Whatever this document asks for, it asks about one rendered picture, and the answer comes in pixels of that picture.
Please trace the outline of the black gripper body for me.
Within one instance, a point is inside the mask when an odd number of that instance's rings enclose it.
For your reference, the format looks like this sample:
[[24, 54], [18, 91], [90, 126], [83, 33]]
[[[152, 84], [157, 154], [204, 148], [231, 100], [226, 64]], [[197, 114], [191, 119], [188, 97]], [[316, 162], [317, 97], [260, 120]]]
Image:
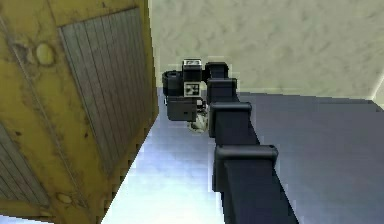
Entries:
[[195, 121], [196, 101], [184, 96], [182, 73], [176, 70], [164, 72], [162, 84], [168, 119], [171, 121]]

